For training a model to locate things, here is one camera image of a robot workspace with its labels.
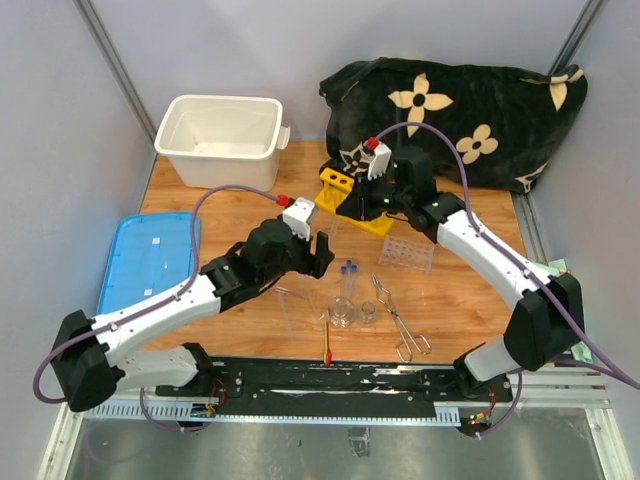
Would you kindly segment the clear plastic tube rack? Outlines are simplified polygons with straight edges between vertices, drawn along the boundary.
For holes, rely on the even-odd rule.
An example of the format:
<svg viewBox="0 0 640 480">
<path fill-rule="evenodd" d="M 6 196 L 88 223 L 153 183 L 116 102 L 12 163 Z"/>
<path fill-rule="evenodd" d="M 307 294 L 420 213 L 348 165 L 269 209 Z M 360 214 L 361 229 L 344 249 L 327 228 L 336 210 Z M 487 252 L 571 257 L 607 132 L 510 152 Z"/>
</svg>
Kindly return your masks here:
<svg viewBox="0 0 640 480">
<path fill-rule="evenodd" d="M 429 275 L 435 247 L 432 244 L 409 241 L 387 235 L 378 263 Z"/>
</svg>

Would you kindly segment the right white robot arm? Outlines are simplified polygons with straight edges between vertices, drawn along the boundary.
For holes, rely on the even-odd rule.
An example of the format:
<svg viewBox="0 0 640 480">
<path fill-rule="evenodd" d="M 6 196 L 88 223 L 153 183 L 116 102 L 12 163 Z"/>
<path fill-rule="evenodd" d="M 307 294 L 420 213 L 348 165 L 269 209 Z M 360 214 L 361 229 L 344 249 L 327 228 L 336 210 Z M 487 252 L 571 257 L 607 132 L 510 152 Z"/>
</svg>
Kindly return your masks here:
<svg viewBox="0 0 640 480">
<path fill-rule="evenodd" d="M 417 147 L 366 148 L 368 169 L 356 175 L 337 214 L 362 221 L 403 214 L 411 227 L 463 259 L 511 310 L 504 334 L 454 362 L 453 387 L 466 400 L 508 372 L 536 371 L 576 345 L 584 331 L 581 286 L 571 274 L 551 274 L 526 260 L 436 186 L 427 154 Z"/>
</svg>

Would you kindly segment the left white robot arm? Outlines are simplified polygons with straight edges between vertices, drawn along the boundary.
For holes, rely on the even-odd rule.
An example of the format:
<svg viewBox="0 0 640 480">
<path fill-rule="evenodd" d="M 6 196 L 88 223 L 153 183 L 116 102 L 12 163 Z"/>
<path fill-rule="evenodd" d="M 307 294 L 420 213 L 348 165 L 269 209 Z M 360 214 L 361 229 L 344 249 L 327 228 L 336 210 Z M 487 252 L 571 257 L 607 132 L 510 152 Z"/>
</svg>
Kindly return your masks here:
<svg viewBox="0 0 640 480">
<path fill-rule="evenodd" d="M 289 272 L 319 279 L 334 258 L 327 233 L 307 240 L 282 217 L 267 219 L 246 241 L 205 264 L 193 280 L 108 314 L 89 318 L 77 310 L 66 315 L 51 362 L 64 402 L 84 412 L 126 386 L 136 387 L 125 364 L 145 344 L 256 298 Z"/>
</svg>

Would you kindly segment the yellow test tube rack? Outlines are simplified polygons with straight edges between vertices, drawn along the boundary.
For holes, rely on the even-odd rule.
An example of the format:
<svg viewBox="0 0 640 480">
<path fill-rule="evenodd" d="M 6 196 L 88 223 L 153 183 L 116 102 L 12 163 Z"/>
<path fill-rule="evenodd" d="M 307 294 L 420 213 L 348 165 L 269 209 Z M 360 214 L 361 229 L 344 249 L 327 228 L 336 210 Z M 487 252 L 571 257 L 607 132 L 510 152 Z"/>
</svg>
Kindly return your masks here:
<svg viewBox="0 0 640 480">
<path fill-rule="evenodd" d="M 354 179 L 331 168 L 324 168 L 319 178 L 322 189 L 315 197 L 315 203 L 320 209 L 336 215 L 336 208 L 351 192 Z M 347 217 L 343 217 L 343 220 L 380 239 L 389 233 L 395 223 L 394 219 L 388 217 L 379 217 L 373 221 L 357 221 Z"/>
</svg>

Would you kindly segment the clear plastic pipette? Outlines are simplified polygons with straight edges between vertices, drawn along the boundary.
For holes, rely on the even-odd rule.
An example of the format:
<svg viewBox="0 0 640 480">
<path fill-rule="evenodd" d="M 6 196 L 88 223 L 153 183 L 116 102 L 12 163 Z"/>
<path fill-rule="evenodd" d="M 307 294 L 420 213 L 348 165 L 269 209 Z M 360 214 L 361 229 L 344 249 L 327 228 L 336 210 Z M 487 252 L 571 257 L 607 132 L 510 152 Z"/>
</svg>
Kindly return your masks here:
<svg viewBox="0 0 640 480">
<path fill-rule="evenodd" d="M 280 306 L 280 309 L 281 309 L 281 312 L 282 312 L 282 315 L 283 315 L 283 318 L 284 318 L 284 321 L 285 321 L 285 324 L 286 324 L 286 327 L 287 327 L 289 338 L 290 338 L 290 340 L 292 342 L 294 342 L 295 341 L 294 330 L 293 330 L 291 319 L 290 319 L 290 316 L 289 316 L 289 313 L 288 313 L 288 310 L 287 310 L 287 306 L 286 306 L 287 293 L 280 287 L 277 287 L 275 289 L 275 291 L 276 291 L 276 295 L 277 295 L 277 298 L 278 298 L 279 306 Z"/>
</svg>

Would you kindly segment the glass conical flask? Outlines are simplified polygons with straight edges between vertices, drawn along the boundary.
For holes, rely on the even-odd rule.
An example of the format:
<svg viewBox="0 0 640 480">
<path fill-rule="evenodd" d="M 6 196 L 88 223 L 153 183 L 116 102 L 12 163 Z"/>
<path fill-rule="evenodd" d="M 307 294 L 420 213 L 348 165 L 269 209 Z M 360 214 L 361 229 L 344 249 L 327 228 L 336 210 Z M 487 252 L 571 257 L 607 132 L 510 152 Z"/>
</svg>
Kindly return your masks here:
<svg viewBox="0 0 640 480">
<path fill-rule="evenodd" d="M 356 309 L 351 300 L 338 296 L 327 304 L 328 322 L 336 328 L 350 327 L 356 318 Z"/>
</svg>

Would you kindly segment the small glass beaker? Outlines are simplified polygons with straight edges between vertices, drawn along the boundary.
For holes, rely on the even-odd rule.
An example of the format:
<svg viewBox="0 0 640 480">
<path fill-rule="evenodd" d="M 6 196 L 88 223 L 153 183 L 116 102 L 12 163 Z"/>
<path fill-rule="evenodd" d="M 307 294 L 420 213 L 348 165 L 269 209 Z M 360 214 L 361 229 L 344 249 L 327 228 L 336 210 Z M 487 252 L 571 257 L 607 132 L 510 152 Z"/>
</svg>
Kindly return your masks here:
<svg viewBox="0 0 640 480">
<path fill-rule="evenodd" d="M 372 327 L 377 321 L 376 305 L 370 301 L 364 301 L 358 310 L 357 321 L 363 327 Z"/>
</svg>

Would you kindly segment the white plastic bin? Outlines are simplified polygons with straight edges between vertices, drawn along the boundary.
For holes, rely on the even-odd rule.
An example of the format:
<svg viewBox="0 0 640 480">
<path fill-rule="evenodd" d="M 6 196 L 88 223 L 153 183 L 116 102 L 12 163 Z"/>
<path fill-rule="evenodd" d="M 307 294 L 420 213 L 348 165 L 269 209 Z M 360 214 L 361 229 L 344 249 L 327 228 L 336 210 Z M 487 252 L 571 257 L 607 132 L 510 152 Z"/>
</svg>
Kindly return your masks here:
<svg viewBox="0 0 640 480">
<path fill-rule="evenodd" d="M 268 191 L 291 135 L 282 120 L 283 105 L 273 98 L 181 95 L 169 105 L 154 147 L 188 187 Z"/>
</svg>

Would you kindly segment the blue plastic lid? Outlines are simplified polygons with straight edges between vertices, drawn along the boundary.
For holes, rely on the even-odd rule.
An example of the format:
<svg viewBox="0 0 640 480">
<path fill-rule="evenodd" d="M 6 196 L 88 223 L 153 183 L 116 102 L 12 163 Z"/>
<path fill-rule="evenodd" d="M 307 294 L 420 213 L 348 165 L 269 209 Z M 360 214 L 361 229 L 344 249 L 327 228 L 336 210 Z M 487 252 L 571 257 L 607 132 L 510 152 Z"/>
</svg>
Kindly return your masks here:
<svg viewBox="0 0 640 480">
<path fill-rule="evenodd" d="M 122 220 L 113 237 L 97 312 L 119 310 L 186 280 L 194 269 L 201 221 L 189 212 Z"/>
</svg>

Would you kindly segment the black floral blanket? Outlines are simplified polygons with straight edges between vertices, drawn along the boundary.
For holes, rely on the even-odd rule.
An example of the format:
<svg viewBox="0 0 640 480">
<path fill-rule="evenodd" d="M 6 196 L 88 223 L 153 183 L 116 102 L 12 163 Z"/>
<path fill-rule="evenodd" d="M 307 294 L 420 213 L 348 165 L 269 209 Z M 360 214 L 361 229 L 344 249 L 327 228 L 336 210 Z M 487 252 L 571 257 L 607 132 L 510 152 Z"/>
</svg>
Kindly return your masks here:
<svg viewBox="0 0 640 480">
<path fill-rule="evenodd" d="M 582 68 L 558 73 L 381 57 L 322 80 L 330 108 L 327 167 L 368 169 L 366 141 L 412 145 L 435 174 L 472 187 L 528 193 L 576 120 L 588 93 Z"/>
</svg>

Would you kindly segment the metal crucible tongs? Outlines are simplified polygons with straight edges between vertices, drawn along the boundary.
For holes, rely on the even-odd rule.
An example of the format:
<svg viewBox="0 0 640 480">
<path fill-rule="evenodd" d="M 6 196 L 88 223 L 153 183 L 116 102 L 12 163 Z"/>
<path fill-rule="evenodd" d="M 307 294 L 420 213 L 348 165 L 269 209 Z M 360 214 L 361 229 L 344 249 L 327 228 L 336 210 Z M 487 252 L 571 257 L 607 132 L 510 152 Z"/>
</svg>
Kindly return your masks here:
<svg viewBox="0 0 640 480">
<path fill-rule="evenodd" d="M 402 363 L 411 363 L 414 353 L 428 355 L 432 351 L 432 346 L 425 335 L 414 334 L 399 314 L 392 293 L 382 285 L 375 273 L 371 274 L 372 283 L 375 289 L 376 300 L 391 315 L 393 323 L 399 334 L 399 342 L 395 346 L 395 351 Z"/>
</svg>

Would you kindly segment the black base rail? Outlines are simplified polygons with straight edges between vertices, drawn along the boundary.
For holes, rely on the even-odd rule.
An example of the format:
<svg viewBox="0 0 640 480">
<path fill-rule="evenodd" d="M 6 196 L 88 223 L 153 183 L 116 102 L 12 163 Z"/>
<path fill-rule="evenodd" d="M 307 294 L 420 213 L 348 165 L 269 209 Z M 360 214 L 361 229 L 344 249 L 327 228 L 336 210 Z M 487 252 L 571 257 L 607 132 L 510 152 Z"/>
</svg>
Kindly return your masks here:
<svg viewBox="0 0 640 480">
<path fill-rule="evenodd" d="M 419 418 L 437 402 L 509 402 L 501 375 L 465 391 L 457 373 L 442 364 L 213 357 L 203 375 L 184 387 L 161 385 L 164 397 L 207 399 L 223 395 L 223 414 L 279 417 Z"/>
</svg>

